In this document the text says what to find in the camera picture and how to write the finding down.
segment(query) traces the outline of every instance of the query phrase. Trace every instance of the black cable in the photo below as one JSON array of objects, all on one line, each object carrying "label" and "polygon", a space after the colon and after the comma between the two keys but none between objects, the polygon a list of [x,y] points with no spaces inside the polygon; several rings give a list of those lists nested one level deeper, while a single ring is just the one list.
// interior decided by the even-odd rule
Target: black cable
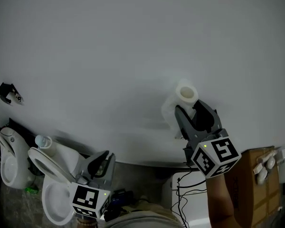
[{"label": "black cable", "polygon": [[193,187],[195,187],[195,186],[199,186],[199,185],[203,184],[204,182],[206,182],[206,179],[205,179],[204,181],[198,183],[198,184],[194,184],[194,185],[186,186],[186,187],[179,187],[179,188],[193,188]]},{"label": "black cable", "polygon": [[185,200],[186,200],[186,203],[182,206],[182,208],[181,208],[181,212],[182,212],[182,214],[184,215],[184,217],[185,217],[185,220],[187,220],[187,217],[186,217],[186,215],[185,215],[185,213],[184,213],[184,211],[182,210],[185,206],[186,206],[186,204],[188,203],[188,199],[186,199],[186,198],[184,198]]},{"label": "black cable", "polygon": [[190,196],[190,195],[201,194],[201,193],[206,193],[206,192],[198,192],[198,193],[186,194],[186,195],[182,195],[182,196]]},{"label": "black cable", "polygon": [[183,216],[182,216],[182,214],[181,214],[181,208],[180,208],[180,205],[181,205],[181,196],[180,196],[180,181],[185,177],[185,176],[188,176],[189,174],[191,174],[193,172],[193,169],[192,168],[190,168],[190,172],[189,173],[187,173],[187,174],[185,174],[185,175],[183,175],[181,178],[178,178],[178,180],[177,180],[177,184],[178,184],[178,186],[177,186],[177,191],[176,191],[176,195],[178,196],[178,198],[179,198],[179,204],[178,204],[178,210],[179,210],[179,213],[180,213],[180,218],[181,218],[181,220],[182,220],[182,222],[183,222],[183,225],[185,226],[185,228],[188,228],[187,227],[187,225],[186,225],[186,223],[188,224],[188,226],[189,226],[189,223],[186,221],[186,219],[185,218],[183,218]]},{"label": "black cable", "polygon": [[[173,213],[175,213],[175,214],[177,214],[178,216],[180,216],[180,218],[181,218],[181,220],[182,220],[182,222],[183,222],[183,226],[184,226],[185,228],[190,228],[189,223],[186,221],[186,219],[187,219],[187,218],[186,218],[186,215],[184,214],[184,211],[183,211],[184,207],[185,207],[186,204],[188,203],[188,200],[187,200],[184,196],[196,195],[196,194],[204,193],[204,191],[205,191],[206,189],[205,189],[205,190],[199,190],[199,189],[197,189],[197,190],[189,190],[189,191],[185,192],[183,195],[180,195],[180,188],[191,188],[191,187],[195,187],[195,186],[198,186],[198,185],[200,185],[200,184],[203,184],[206,180],[204,180],[204,181],[202,181],[202,182],[200,182],[200,183],[198,183],[198,184],[191,185],[191,186],[181,187],[181,186],[180,186],[180,181],[181,181],[185,176],[187,176],[187,175],[189,175],[189,174],[191,174],[191,173],[193,172],[193,169],[192,169],[188,164],[187,164],[187,166],[190,168],[190,172],[187,173],[187,174],[185,174],[185,175],[183,175],[181,178],[178,178],[178,180],[177,180],[178,186],[177,186],[177,189],[176,189],[176,195],[178,196],[178,202],[176,202],[175,204],[173,204],[173,206],[170,208],[170,210],[171,210]],[[191,191],[201,191],[201,192],[200,192],[200,193],[187,194],[188,192],[191,192]],[[181,199],[182,199],[182,198],[184,198],[184,199],[186,200],[186,203],[182,206],[182,208],[180,208]],[[176,204],[178,204],[179,214],[176,213],[176,212],[174,212],[174,211],[172,210],[172,208],[173,208]]]},{"label": "black cable", "polygon": [[180,189],[178,188],[178,194],[177,194],[177,196],[179,197],[179,204],[178,204],[178,209],[179,209],[179,213],[180,213],[180,217],[181,217],[181,220],[182,220],[182,222],[183,222],[183,225],[185,226],[185,228],[188,228],[187,227],[187,225],[186,225],[186,223],[187,223],[187,221],[183,218],[183,216],[182,216],[182,214],[181,214],[181,208],[180,208],[180,205],[181,205],[181,197],[180,197]]}]

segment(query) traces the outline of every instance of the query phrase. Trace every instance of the white paper roll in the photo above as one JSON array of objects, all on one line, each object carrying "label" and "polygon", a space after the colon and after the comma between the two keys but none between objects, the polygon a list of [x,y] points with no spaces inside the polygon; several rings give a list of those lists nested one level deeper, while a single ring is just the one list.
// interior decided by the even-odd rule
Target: white paper roll
[{"label": "white paper roll", "polygon": [[182,107],[188,116],[192,118],[195,110],[192,108],[199,99],[199,94],[193,84],[187,79],[181,79],[175,91],[173,91],[161,107],[161,114],[170,126],[176,138],[181,137],[181,131],[175,118],[175,107]]},{"label": "white paper roll", "polygon": [[49,157],[53,157],[56,154],[56,143],[52,140],[51,137],[44,137],[46,141],[45,146],[39,146],[39,149],[47,154]]}]

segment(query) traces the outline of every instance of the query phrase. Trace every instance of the white backdrop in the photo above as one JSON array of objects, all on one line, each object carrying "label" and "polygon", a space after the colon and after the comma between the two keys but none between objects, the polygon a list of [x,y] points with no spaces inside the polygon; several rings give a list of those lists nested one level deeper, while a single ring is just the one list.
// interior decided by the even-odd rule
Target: white backdrop
[{"label": "white backdrop", "polygon": [[285,0],[0,0],[0,84],[24,98],[0,107],[81,152],[185,161],[161,116],[183,77],[241,151],[285,145]]}]

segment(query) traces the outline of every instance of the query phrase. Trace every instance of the white toilet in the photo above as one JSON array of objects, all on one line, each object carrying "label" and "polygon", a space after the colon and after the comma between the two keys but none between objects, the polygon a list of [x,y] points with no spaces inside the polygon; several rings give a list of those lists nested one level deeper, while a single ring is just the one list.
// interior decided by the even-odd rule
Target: white toilet
[{"label": "white toilet", "polygon": [[0,172],[5,185],[15,189],[29,187],[35,176],[29,170],[29,146],[24,138],[13,129],[5,127],[0,131],[0,148]]},{"label": "white toilet", "polygon": [[55,225],[68,223],[75,212],[69,204],[69,186],[75,182],[81,163],[85,160],[77,151],[53,142],[55,154],[49,157],[39,148],[30,148],[28,155],[45,174],[42,206],[47,218]]}]

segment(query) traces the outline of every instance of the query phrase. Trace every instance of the cardboard box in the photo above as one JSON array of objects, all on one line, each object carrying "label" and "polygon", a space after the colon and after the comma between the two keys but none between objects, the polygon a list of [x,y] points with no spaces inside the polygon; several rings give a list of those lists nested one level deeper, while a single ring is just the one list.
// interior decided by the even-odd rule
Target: cardboard box
[{"label": "cardboard box", "polygon": [[280,186],[276,164],[263,185],[257,185],[256,176],[253,173],[257,158],[273,149],[269,147],[242,153],[242,158],[225,174],[235,218],[242,228],[254,228],[276,213],[280,206]]}]

